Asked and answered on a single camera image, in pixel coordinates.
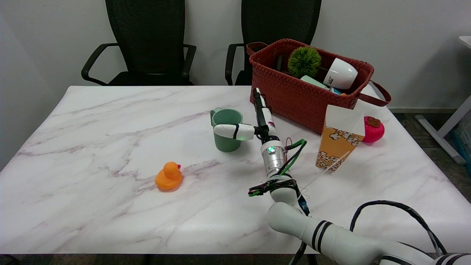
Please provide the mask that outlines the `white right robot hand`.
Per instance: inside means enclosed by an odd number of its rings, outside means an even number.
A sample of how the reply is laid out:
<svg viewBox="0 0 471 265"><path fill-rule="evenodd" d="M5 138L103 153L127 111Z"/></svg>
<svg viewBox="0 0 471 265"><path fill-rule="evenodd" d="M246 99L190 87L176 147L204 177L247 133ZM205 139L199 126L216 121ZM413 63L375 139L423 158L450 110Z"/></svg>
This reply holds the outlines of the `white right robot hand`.
<svg viewBox="0 0 471 265"><path fill-rule="evenodd" d="M244 123L220 124L213 132L221 137L238 141L249 141L257 137L263 144L270 141L280 141L270 108L266 105L264 95L259 88L252 90L254 107L257 116L257 126Z"/></svg>

